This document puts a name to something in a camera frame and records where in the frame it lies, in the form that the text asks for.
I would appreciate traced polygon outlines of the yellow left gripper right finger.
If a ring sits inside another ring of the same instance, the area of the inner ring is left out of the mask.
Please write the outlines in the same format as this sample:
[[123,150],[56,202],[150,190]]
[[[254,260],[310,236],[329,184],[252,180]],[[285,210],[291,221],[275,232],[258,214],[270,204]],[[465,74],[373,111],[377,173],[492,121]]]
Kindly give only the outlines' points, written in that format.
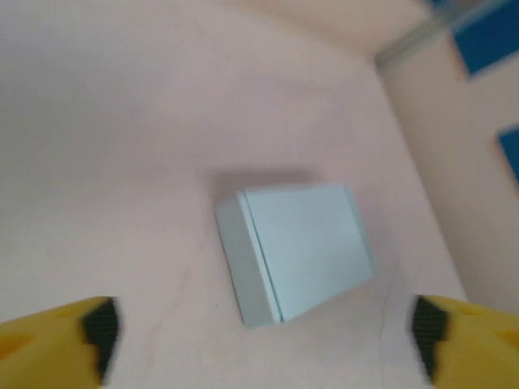
[[433,387],[518,387],[517,315],[448,297],[418,295],[410,333]]

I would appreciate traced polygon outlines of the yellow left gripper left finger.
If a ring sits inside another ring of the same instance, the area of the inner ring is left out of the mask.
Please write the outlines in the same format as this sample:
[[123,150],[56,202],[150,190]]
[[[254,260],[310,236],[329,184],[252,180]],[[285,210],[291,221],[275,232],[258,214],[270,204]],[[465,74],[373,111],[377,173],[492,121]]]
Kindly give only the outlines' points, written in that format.
[[121,326],[114,297],[91,297],[1,323],[1,387],[106,386]]

